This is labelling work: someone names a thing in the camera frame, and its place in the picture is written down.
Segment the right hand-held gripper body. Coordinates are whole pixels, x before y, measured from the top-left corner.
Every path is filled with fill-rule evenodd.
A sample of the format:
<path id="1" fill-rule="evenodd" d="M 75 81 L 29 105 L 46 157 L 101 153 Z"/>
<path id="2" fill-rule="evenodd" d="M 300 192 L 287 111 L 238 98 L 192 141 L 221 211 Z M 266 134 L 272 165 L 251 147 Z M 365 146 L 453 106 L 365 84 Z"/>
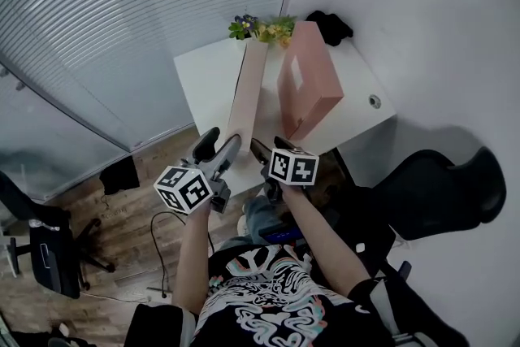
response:
<path id="1" fill-rule="evenodd" d="M 282 199 L 281 185 L 313 186 L 319 167 L 319 157 L 304 150 L 268 150 L 260 159 L 261 175 L 265 180 L 264 193 L 271 202 Z"/>

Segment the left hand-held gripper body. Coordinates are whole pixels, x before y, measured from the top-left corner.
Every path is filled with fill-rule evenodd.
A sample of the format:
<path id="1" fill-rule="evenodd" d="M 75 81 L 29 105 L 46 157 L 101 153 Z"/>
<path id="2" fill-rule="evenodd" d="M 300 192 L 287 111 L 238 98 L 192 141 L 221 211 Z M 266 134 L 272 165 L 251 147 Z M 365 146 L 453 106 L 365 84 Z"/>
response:
<path id="1" fill-rule="evenodd" d="M 207 160 L 192 154 L 177 166 L 167 166 L 154 189 L 166 206 L 178 213 L 190 215 L 206 202 L 212 210 L 223 213 L 231 196 L 223 174 L 230 166 L 230 158 L 223 154 Z"/>

